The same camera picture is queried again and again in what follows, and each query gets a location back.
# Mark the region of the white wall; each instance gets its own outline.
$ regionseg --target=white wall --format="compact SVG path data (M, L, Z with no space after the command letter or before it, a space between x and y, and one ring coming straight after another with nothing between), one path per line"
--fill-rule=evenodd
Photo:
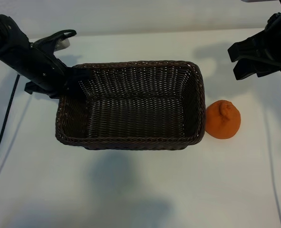
M278 11L278 1L0 0L0 13L13 17L31 38L61 29L103 34L263 28Z

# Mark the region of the basket rim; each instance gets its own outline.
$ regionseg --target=basket rim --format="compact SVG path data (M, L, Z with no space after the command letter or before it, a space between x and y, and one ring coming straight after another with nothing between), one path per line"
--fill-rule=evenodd
M179 143L188 143L192 141L192 144L200 142L203 135L204 135L204 129L205 129L205 98L204 98L204 86L203 86L203 78L201 76L201 72L199 67L189 61L175 61L175 60L158 60L158 61L132 61L132 62L117 62L117 63L87 63L87 64L79 64L74 67L77 68L90 68L95 69L108 69L108 68L125 68L128 65L131 65L131 67L144 67L144 64L148 65L148 67L153 67L153 66L176 66L176 67L186 67L191 69L193 71L194 76L197 77L197 86L196 86L196 92L198 94L203 94L197 96L198 98L198 103L200 104L199 107L200 109L198 110L199 112L199 117L200 120L197 122L196 126L196 131L193 136L190 137L87 137L87 138L77 138L77 137L71 137L65 135L63 131L63 127L60 124L61 118L60 118L60 110L63 108L64 103L65 103L65 96L61 96L59 99L59 105L58 105L58 111L57 111L57 117L56 117L56 138L62 142L62 143L69 143L72 144L97 144L97 143L107 143L107 144L115 144L115 143L133 143L139 141L143 141L146 144L155 144L155 143L163 143L163 144L179 144Z

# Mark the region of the brown wicker basket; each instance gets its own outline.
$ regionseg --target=brown wicker basket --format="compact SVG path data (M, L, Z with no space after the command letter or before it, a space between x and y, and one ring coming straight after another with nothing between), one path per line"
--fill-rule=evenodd
M201 141L205 126L203 78L184 61L82 64L82 102L62 96L56 138L87 149L180 150Z

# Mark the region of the wicker basket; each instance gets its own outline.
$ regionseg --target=wicker basket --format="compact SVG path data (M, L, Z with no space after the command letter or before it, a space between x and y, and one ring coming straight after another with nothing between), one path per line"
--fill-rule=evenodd
M93 80L80 81L81 102L62 96L56 138L87 149L180 150L201 141L203 79L184 61L82 64Z

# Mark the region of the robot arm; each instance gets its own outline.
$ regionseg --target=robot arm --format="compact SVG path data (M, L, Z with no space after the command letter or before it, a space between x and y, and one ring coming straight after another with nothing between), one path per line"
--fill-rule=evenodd
M67 38L74 35L76 31L64 30L30 43L12 18L0 15L0 60L31 81L25 86L30 94L38 92L51 98L83 94L76 91L79 86L69 87L76 79L89 77L90 71L67 67L54 56L54 51L66 48Z
M238 61L233 70L237 80L281 71L281 13L273 14L262 32L234 43L228 53L232 62Z

